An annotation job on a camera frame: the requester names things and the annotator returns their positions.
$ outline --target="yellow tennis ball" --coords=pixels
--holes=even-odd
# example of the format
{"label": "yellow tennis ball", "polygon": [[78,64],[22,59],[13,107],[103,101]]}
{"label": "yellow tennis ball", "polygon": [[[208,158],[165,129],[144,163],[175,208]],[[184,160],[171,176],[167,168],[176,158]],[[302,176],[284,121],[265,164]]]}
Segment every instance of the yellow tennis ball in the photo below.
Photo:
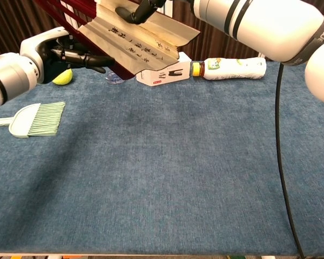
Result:
{"label": "yellow tennis ball", "polygon": [[72,80],[72,70],[67,69],[64,72],[62,72],[60,75],[58,75],[54,80],[53,83],[56,85],[67,85]]}

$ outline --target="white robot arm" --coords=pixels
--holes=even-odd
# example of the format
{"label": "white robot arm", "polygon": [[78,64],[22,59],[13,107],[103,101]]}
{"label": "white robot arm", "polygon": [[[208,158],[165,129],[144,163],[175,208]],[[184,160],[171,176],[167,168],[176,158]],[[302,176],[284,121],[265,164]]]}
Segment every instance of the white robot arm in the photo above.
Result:
{"label": "white robot arm", "polygon": [[105,73],[115,60],[96,56],[63,28],[54,28],[21,43],[20,53],[0,55],[0,106],[18,95],[51,82],[68,68],[86,67]]}
{"label": "white robot arm", "polygon": [[[185,0],[194,15],[266,57],[288,66],[307,62],[309,90],[324,101],[324,15],[301,0]],[[129,23],[145,22],[166,0],[143,0]]]}

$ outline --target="blue tablecloth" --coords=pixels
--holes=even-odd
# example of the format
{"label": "blue tablecloth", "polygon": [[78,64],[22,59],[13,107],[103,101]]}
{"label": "blue tablecloth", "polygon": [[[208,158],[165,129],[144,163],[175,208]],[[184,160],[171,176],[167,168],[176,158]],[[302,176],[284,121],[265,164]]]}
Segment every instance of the blue tablecloth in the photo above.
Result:
{"label": "blue tablecloth", "polygon": [[[324,255],[324,104],[287,67],[281,147],[306,255]],[[65,101],[56,137],[0,128],[0,253],[294,255],[261,80],[108,85],[91,70],[0,107]]]}

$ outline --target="bottle cap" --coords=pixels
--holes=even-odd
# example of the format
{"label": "bottle cap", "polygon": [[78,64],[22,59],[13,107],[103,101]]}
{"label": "bottle cap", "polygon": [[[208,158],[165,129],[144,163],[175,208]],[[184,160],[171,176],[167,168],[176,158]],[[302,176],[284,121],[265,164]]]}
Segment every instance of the bottle cap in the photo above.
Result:
{"label": "bottle cap", "polygon": [[200,63],[199,62],[194,62],[192,64],[192,76],[198,77],[200,75]]}

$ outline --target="small box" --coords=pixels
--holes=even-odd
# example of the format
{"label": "small box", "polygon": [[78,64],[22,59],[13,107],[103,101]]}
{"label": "small box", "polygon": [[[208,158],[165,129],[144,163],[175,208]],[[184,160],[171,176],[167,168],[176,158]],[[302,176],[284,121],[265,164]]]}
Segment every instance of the small box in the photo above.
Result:
{"label": "small box", "polygon": [[191,59],[179,52],[178,61],[159,71],[143,70],[136,75],[136,79],[145,85],[157,86],[190,78]]}

